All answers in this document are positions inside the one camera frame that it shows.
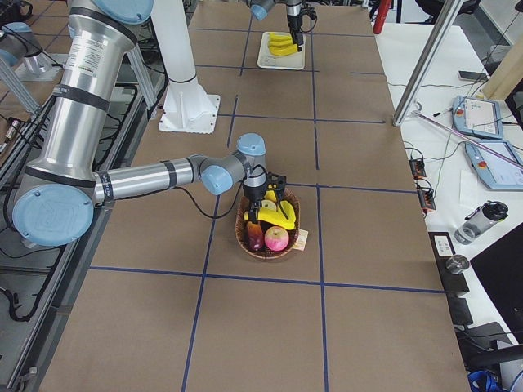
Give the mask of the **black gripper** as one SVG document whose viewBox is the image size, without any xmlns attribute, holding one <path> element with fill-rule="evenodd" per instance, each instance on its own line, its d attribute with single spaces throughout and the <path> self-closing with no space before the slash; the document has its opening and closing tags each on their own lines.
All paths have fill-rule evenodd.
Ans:
<svg viewBox="0 0 523 392">
<path fill-rule="evenodd" d="M 302 21 L 303 21 L 302 14 L 298 14 L 295 16 L 287 15 L 289 33 L 291 34 L 293 44 L 296 44 L 298 46 L 302 46 L 304 43 L 303 32 L 302 32 Z"/>
<path fill-rule="evenodd" d="M 248 221 L 258 222 L 258 211 L 267 190 L 267 175 L 264 171 L 253 171 L 243 182 L 244 196 L 248 200 Z"/>
</svg>

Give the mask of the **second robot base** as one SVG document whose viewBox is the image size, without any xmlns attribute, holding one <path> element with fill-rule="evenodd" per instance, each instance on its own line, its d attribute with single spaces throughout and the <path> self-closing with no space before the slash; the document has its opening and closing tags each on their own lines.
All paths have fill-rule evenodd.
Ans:
<svg viewBox="0 0 523 392">
<path fill-rule="evenodd" d="M 50 82 L 63 69 L 63 62 L 44 51 L 33 30 L 24 22 L 1 27 L 1 61 L 22 81 Z"/>
</svg>

